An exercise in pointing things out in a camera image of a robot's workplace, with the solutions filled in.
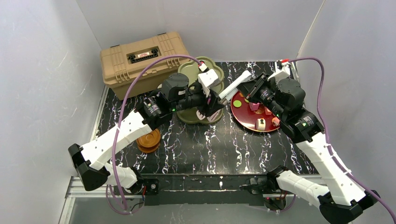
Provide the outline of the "red round lacquer tray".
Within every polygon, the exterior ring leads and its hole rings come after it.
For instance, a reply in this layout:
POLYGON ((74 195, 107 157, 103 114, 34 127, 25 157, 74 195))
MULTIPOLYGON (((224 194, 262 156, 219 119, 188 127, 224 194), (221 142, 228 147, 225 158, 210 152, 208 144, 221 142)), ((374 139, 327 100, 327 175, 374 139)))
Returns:
POLYGON ((257 111, 251 111, 249 108, 249 101, 245 99, 242 93, 240 93, 239 91, 232 97, 231 111, 232 115, 239 122, 239 124, 241 124, 243 127, 247 128, 250 131, 259 133, 272 132, 279 129, 280 127, 275 127, 272 125, 271 120, 276 116, 263 104, 260 104, 260 108, 257 111), (241 101, 242 106, 240 108, 233 107, 234 100, 241 101), (256 120, 261 118, 264 118, 266 120, 265 131, 257 131, 255 129, 256 120))

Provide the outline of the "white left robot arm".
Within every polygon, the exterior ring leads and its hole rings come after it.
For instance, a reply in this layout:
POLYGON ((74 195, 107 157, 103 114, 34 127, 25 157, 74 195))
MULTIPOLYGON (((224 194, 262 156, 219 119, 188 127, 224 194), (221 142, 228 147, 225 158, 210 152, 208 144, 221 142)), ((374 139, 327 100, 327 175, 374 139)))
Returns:
POLYGON ((69 146, 72 164, 84 189, 93 191, 103 185, 131 191, 142 188, 143 178, 135 168, 118 167, 109 160, 170 121, 175 112, 196 108, 197 117, 209 118, 217 114, 224 107, 221 104, 223 95, 214 89, 220 82, 221 78, 212 69, 199 73, 192 84, 185 74, 173 73, 107 132, 83 145, 69 146))

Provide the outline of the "white sugared cake piece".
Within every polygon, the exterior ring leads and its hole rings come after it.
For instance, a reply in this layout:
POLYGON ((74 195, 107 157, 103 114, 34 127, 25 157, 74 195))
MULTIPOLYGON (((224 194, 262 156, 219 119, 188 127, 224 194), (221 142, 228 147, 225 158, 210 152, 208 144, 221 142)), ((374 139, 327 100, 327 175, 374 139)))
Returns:
POLYGON ((255 124, 255 129, 257 131, 265 131, 266 130, 266 120, 264 118, 257 119, 255 124))

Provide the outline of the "red layered cake square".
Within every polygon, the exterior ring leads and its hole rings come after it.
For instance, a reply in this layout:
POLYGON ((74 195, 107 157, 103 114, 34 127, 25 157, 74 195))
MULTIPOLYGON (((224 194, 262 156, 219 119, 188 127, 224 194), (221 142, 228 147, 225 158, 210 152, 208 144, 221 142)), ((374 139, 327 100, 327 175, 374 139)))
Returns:
POLYGON ((257 111, 260 108, 260 103, 249 102, 249 108, 251 111, 257 111))

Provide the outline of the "pink sprinkled cake slice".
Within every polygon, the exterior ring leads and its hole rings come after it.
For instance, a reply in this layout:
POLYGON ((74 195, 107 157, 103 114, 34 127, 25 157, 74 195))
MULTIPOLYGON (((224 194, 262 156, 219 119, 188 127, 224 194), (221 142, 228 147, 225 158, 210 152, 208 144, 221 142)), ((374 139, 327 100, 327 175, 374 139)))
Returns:
POLYGON ((217 117, 218 117, 219 114, 220 114, 220 112, 217 111, 217 112, 215 112, 213 115, 211 115, 210 117, 207 117, 207 120, 208 120, 209 122, 214 122, 214 121, 217 119, 217 117))

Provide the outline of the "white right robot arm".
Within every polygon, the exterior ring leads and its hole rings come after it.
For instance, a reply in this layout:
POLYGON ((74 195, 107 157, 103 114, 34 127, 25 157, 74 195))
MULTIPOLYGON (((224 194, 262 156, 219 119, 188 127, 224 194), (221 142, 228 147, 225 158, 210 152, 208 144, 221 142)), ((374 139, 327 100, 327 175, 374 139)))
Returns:
POLYGON ((350 172, 325 138, 318 118, 303 106, 305 91, 291 78, 277 80, 260 76, 237 86, 251 103, 261 103, 280 119, 281 130, 309 158, 324 180, 319 185, 279 166, 266 175, 272 189, 291 192, 317 207, 331 224, 347 224, 377 202, 350 177, 350 172))

